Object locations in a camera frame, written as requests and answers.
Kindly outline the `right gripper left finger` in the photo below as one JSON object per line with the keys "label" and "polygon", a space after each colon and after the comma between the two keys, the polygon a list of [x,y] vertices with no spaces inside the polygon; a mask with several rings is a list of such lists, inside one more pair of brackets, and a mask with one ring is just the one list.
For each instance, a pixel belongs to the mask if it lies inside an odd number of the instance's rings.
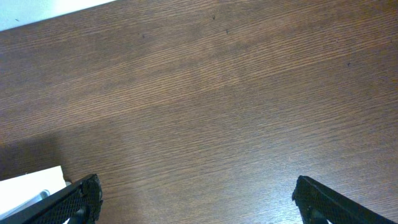
{"label": "right gripper left finger", "polygon": [[1,220],[1,224],[95,224],[103,204],[98,176],[90,174]]}

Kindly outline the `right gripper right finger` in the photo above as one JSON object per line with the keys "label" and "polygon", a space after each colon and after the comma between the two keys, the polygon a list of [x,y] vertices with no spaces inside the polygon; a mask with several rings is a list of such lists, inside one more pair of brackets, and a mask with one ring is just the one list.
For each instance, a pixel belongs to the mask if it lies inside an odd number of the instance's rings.
{"label": "right gripper right finger", "polygon": [[298,177],[292,200],[303,224],[396,224],[309,176]]}

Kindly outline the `steel fork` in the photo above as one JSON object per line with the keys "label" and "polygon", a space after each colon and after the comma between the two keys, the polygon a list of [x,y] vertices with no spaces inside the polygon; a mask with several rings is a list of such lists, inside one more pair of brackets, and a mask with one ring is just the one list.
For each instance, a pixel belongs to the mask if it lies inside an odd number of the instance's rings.
{"label": "steel fork", "polygon": [[48,190],[43,190],[41,191],[39,194],[35,195],[34,197],[32,197],[31,199],[25,201],[24,203],[16,206],[15,208],[10,209],[9,211],[1,214],[1,219],[5,219],[7,217],[10,217],[11,215],[20,212],[21,210],[24,210],[25,208],[47,198],[48,196],[50,196],[50,192]]}

